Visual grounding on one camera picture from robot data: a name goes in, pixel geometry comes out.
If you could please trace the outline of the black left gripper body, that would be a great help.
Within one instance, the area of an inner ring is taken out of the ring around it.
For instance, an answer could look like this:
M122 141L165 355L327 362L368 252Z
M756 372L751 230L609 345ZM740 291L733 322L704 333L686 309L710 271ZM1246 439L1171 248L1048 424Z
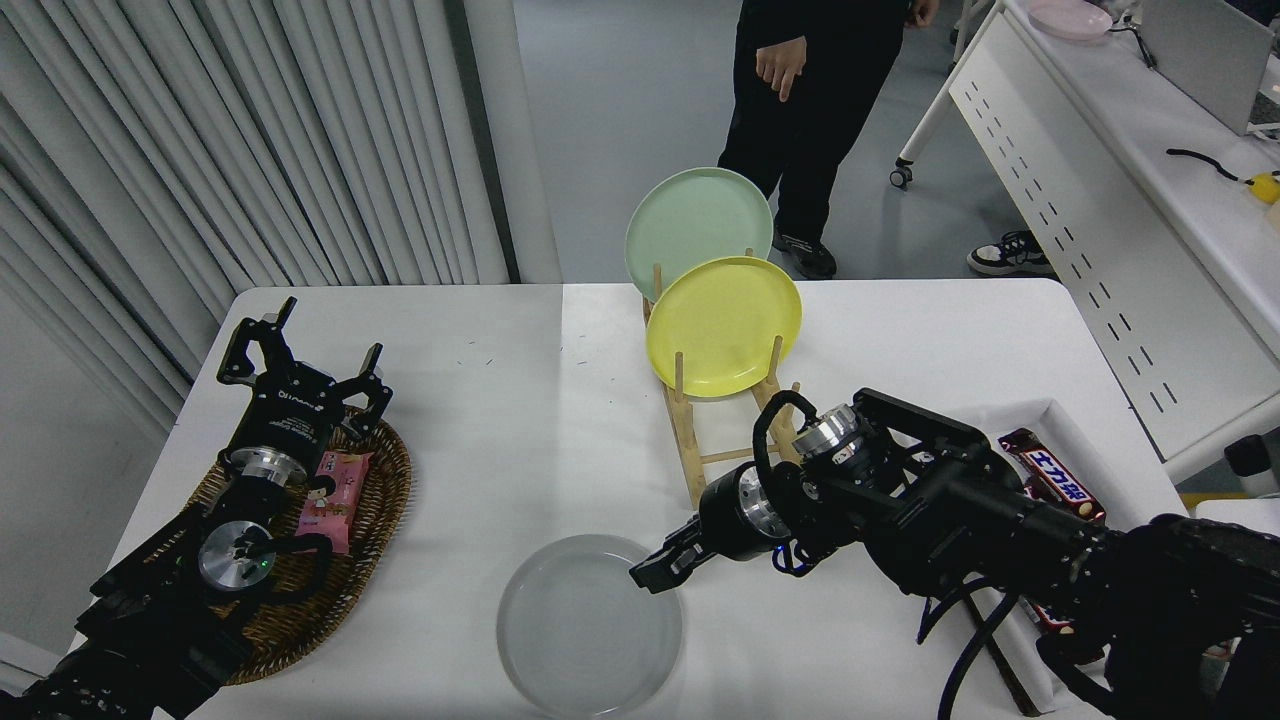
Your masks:
M308 365L289 365L260 374L227 452L234 457L252 448L265 448L301 466L319 465L344 415L337 384L335 379Z

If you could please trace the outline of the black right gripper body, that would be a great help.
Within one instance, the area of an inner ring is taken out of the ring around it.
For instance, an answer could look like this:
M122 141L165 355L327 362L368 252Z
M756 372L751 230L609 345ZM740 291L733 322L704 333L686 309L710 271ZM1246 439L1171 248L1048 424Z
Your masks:
M762 555L762 533L744 515L739 487L707 487L698 514L710 551L735 561Z

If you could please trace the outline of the person's right hand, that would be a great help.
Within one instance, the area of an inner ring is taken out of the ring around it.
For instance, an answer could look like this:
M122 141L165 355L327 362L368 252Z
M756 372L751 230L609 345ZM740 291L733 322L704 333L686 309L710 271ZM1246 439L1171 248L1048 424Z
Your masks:
M755 76L765 83L780 102L787 102L795 81L803 76L808 59L808 41L797 36L755 51Z

